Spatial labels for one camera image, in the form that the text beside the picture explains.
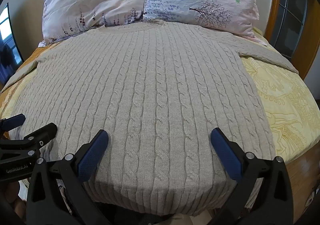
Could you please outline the beige cable knit sweater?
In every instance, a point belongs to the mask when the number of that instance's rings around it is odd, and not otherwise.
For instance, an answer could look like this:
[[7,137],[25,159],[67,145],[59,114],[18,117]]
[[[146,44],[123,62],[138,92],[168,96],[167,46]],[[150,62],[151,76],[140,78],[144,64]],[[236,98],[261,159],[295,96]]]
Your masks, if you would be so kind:
[[21,139],[53,122],[48,161],[76,152],[101,129],[107,151],[84,186],[92,200],[141,213],[195,215],[221,207],[235,187],[209,138],[220,128],[271,160],[273,136],[241,58],[294,71],[280,53],[230,33],[153,20],[100,27],[62,41],[16,72],[36,75],[12,114]]

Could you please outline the bright window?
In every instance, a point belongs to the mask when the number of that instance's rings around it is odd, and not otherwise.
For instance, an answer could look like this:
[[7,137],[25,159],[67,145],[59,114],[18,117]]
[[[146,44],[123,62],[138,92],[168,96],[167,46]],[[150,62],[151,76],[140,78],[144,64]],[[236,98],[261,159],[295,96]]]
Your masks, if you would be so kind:
[[9,4],[1,12],[0,80],[5,85],[24,62],[12,31]]

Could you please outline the yellow patterned bed sheet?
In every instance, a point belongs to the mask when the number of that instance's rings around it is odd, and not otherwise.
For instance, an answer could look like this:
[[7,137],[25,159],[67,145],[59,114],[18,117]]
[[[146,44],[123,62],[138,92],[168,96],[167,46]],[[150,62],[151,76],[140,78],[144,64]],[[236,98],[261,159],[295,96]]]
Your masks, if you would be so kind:
[[108,163],[135,173],[173,162],[198,172],[219,127],[244,150],[289,162],[319,141],[319,109],[271,46],[163,21],[99,27],[34,51],[9,79],[1,115],[22,134],[54,122],[48,157],[108,131]]

